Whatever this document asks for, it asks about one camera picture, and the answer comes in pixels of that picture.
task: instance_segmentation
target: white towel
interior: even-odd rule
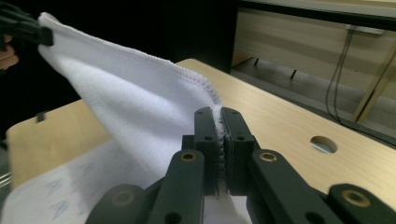
[[[40,54],[70,81],[114,143],[104,144],[13,190],[5,204],[2,224],[82,224],[106,189],[123,181],[146,188],[163,177],[172,156],[181,148],[182,135],[193,134],[194,112],[210,106],[219,118],[222,103],[209,80],[196,72],[84,34],[49,13],[42,13],[39,22],[54,34],[54,45],[39,46]],[[222,126],[216,123],[221,137]],[[104,151],[120,151],[117,155],[123,156],[108,161],[105,156],[98,157],[108,154]],[[135,169],[123,176],[117,163],[127,165],[126,159]],[[73,167],[90,171],[90,178],[78,177],[77,171],[70,171]],[[92,195],[98,185],[100,190]],[[32,195],[35,190],[42,192]],[[249,223],[240,215],[243,212],[234,210],[231,197],[221,195],[219,199],[205,197],[204,223]],[[76,204],[84,204],[84,209],[76,209]]]

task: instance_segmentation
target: black cable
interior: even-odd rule
[[[360,132],[360,133],[367,134],[367,135],[369,135],[369,136],[371,136],[371,137],[373,137],[375,139],[378,139],[378,140],[380,140],[380,141],[382,141],[384,143],[387,143],[387,144],[389,144],[391,146],[396,147],[396,144],[393,144],[390,141],[387,141],[387,140],[382,139],[382,138],[380,138],[378,136],[375,136],[372,133],[368,133],[366,131],[359,130],[357,128],[353,128],[353,127],[351,127],[349,125],[346,125],[344,122],[341,121],[341,118],[338,115],[338,111],[337,111],[338,85],[339,85],[339,82],[340,82],[340,78],[341,78],[341,75],[342,75],[342,70],[343,70],[343,67],[344,67],[344,62],[345,62],[345,59],[346,59],[346,56],[347,56],[347,52],[348,52],[349,47],[350,47],[350,43],[352,42],[352,37],[354,35],[355,29],[356,29],[356,26],[352,26],[352,28],[348,31],[348,34],[346,36],[346,41],[345,41],[345,44],[344,44],[344,47],[343,47],[343,50],[342,50],[342,53],[340,55],[340,58],[338,59],[337,65],[336,65],[334,73],[332,75],[332,79],[331,79],[330,84],[329,84],[329,86],[328,86],[328,88],[326,90],[326,109],[327,109],[327,112],[340,125],[348,128],[348,129],[351,129],[353,131],[357,131],[357,132]],[[332,112],[330,111],[330,108],[329,108],[329,96],[330,96],[330,89],[332,88],[332,84],[334,83],[335,78],[336,78],[336,81],[335,81],[334,96],[333,96],[333,108],[334,108],[334,114],[335,115],[333,115]]]

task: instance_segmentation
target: circular hole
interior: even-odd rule
[[[190,152],[186,152],[186,153],[183,153],[183,154],[181,155],[181,159],[182,159],[183,161],[195,161],[196,155],[193,154],[193,153],[190,153]]]
[[[344,199],[358,207],[368,207],[371,205],[370,199],[368,199],[364,194],[353,190],[345,189],[342,192]]]
[[[181,222],[181,215],[178,213],[168,213],[166,214],[164,220],[165,224],[178,224]]]
[[[337,151],[337,145],[330,138],[324,136],[315,136],[311,138],[311,145],[321,153],[333,154]]]
[[[132,191],[123,190],[113,196],[112,202],[116,206],[125,206],[134,200],[134,193]]]
[[[324,224],[325,223],[323,217],[321,217],[320,215],[313,213],[313,212],[306,213],[305,217],[306,217],[306,220],[308,220],[309,223],[312,223],[312,224]]]
[[[264,152],[260,155],[260,158],[263,161],[276,161],[276,155],[269,153],[269,152]]]

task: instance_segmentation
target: wooden table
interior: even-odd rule
[[[354,184],[396,209],[396,150],[204,63],[177,64],[209,78],[225,106],[242,113],[261,147],[280,152],[312,187],[327,193],[331,185]],[[315,150],[315,136],[331,139],[337,151]],[[48,112],[43,121],[18,123],[7,131],[12,187],[109,139],[82,100]]]

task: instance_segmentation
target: black wall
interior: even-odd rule
[[[174,63],[195,58],[228,73],[236,7],[219,0],[8,1],[37,18],[61,23]],[[12,41],[20,62],[0,77],[0,137],[12,125],[79,99],[68,81],[38,54],[37,45]]]

